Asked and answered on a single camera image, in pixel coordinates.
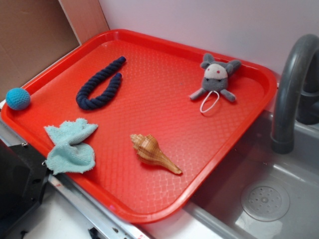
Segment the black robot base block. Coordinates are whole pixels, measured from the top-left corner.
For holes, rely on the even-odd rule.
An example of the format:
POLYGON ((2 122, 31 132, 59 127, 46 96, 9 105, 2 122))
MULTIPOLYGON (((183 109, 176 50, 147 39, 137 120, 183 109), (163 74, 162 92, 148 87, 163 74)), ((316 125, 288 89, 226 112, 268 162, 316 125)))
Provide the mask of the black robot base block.
POLYGON ((48 178, 44 156, 32 145, 0 143, 0 232, 37 209, 48 178))

